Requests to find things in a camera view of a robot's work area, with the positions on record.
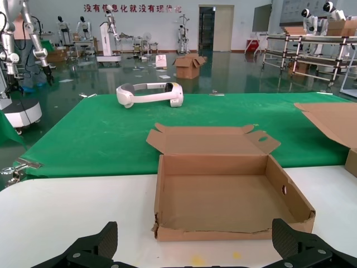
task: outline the shiny floor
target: shiny floor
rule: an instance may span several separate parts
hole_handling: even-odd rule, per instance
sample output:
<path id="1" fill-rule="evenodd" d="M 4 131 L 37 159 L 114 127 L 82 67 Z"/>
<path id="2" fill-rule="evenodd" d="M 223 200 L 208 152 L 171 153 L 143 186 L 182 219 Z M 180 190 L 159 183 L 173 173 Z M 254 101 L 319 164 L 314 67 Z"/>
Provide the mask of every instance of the shiny floor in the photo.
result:
<path id="1" fill-rule="evenodd" d="M 159 72 L 152 65 L 155 57 L 148 62 L 133 59 L 130 54 L 124 54 L 120 67 L 98 67 L 94 59 L 81 60 L 79 64 L 55 64 L 55 85 L 46 85 L 26 97 L 36 96 L 42 108 L 41 122 L 23 131 L 23 139 L 27 147 L 31 147 L 63 116 L 75 107 L 83 98 L 79 95 L 114 94 L 116 87 L 124 83 L 155 83 L 178 82 L 185 93 L 290 93 L 290 92 L 328 92 L 343 98 L 340 94 L 342 78 L 329 89 L 327 82 L 313 78 L 295 76 L 290 79 L 287 72 L 279 77 L 278 68 L 266 65 L 262 71 L 262 56 L 254 58 L 250 55 L 228 52 L 203 52 L 208 57 L 207 63 L 201 68 L 199 78 L 193 80 L 176 79 L 176 68 L 172 65 L 176 54 L 167 54 L 167 71 Z M 168 75 L 170 79 L 159 76 Z M 347 88 L 353 88 L 354 81 L 348 80 Z M 0 147 L 0 169 L 12 166 L 13 161 L 24 153 L 25 149 L 12 141 Z M 0 175 L 0 189 L 9 176 Z"/>

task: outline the vr headset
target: vr headset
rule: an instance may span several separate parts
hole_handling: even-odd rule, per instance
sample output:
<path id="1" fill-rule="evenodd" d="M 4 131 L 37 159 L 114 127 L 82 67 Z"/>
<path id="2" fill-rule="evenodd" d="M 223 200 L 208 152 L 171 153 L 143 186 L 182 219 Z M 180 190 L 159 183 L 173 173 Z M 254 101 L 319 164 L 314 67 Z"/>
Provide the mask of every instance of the vr headset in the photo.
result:
<path id="1" fill-rule="evenodd" d="M 163 89 L 163 93 L 135 96 L 137 90 Z M 134 103 L 170 101 L 172 108 L 182 106 L 184 93 L 177 83 L 124 84 L 117 88 L 117 98 L 121 105 L 130 108 Z"/>

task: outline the whiteboard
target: whiteboard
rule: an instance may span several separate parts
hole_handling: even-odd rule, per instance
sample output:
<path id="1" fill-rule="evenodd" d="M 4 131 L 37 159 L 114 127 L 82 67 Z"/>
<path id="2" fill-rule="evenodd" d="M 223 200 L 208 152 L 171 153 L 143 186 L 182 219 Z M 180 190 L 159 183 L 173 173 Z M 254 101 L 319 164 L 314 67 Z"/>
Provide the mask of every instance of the whiteboard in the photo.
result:
<path id="1" fill-rule="evenodd" d="M 334 0 L 334 6 L 338 4 L 339 0 Z M 326 17 L 327 13 L 322 9 L 326 0 L 284 0 L 283 9 L 280 18 L 280 26 L 285 23 L 293 25 L 302 24 L 303 17 L 301 12 L 308 8 L 310 13 L 317 17 Z"/>

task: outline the green mat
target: green mat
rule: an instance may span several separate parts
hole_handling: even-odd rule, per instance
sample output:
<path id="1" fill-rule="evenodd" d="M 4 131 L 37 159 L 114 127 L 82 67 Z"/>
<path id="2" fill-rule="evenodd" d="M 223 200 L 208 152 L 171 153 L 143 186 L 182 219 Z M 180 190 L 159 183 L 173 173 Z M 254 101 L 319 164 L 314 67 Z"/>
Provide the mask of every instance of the green mat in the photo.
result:
<path id="1" fill-rule="evenodd" d="M 284 168 L 341 165 L 348 149 L 329 140 L 294 103 L 347 102 L 318 93 L 185 95 L 181 108 L 167 102 L 121 106 L 116 95 L 82 100 L 22 157 L 44 167 L 29 178 L 155 174 L 159 152 L 146 143 L 154 124 L 255 124 L 281 141 L 273 156 Z"/>
<path id="2" fill-rule="evenodd" d="M 6 140 L 19 142 L 26 148 L 23 139 L 16 133 L 5 114 L 0 110 L 0 145 Z"/>

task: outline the wheel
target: wheel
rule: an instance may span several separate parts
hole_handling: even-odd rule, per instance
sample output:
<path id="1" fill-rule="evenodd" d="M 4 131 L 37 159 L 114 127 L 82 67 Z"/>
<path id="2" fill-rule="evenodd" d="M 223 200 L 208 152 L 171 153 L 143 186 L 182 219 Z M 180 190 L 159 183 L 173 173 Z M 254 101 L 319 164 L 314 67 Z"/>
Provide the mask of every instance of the wheel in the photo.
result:
<path id="1" fill-rule="evenodd" d="M 22 129 L 20 127 L 15 128 L 18 135 L 22 135 Z"/>

